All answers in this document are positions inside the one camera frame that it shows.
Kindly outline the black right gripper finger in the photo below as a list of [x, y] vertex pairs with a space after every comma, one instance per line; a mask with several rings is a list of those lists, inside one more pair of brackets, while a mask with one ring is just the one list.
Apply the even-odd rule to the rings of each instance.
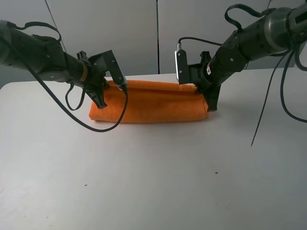
[[217, 104], [219, 99], [220, 86], [214, 86], [204, 91], [203, 97], [208, 105], [208, 112], [214, 112], [217, 110]]

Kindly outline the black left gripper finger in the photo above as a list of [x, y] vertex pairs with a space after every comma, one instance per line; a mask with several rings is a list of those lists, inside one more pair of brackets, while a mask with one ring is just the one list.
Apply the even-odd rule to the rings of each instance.
[[104, 109], [107, 107], [104, 100], [104, 89], [102, 87], [87, 88], [86, 94], [91, 98], [98, 109]]

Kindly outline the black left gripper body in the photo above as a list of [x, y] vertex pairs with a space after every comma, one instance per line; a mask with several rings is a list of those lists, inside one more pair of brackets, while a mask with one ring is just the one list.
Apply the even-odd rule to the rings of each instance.
[[77, 58], [87, 67], [87, 75], [85, 79], [80, 79], [83, 88], [87, 92], [93, 92], [97, 95], [103, 95], [104, 89], [108, 88], [105, 76], [107, 67], [103, 53], [99, 53], [88, 57], [84, 51], [77, 53]]

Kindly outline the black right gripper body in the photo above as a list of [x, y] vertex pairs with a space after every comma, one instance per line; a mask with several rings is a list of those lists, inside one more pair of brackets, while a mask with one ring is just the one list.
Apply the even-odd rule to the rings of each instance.
[[200, 66], [197, 67], [196, 86], [203, 95], [219, 96], [222, 71], [221, 61], [217, 55], [211, 58], [209, 51], [202, 51]]

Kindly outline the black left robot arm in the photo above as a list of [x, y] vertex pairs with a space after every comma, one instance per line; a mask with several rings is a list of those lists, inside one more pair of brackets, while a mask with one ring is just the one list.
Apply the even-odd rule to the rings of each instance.
[[19, 54], [7, 45], [0, 45], [0, 63], [12, 68], [26, 69], [20, 58], [43, 81], [65, 82], [84, 89], [94, 104], [103, 109], [107, 106], [104, 101], [103, 88], [106, 86], [105, 72], [81, 51], [77, 57], [66, 53], [61, 46], [61, 38], [49, 36], [28, 35], [23, 30], [33, 27], [47, 27], [54, 31], [57, 28], [43, 22], [28, 22], [24, 27], [2, 20], [0, 22], [0, 36], [13, 46]]

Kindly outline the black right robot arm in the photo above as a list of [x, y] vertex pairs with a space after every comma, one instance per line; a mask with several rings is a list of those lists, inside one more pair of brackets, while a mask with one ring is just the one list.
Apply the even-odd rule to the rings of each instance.
[[227, 10], [240, 9], [257, 17], [253, 24], [242, 25], [225, 13], [227, 22], [236, 30], [218, 48], [213, 57], [201, 53], [200, 80], [197, 88], [203, 94], [208, 111], [217, 110], [221, 84], [231, 75], [241, 72], [249, 62], [289, 50], [307, 35], [307, 5], [297, 8], [269, 8], [257, 12], [244, 4], [235, 4]]

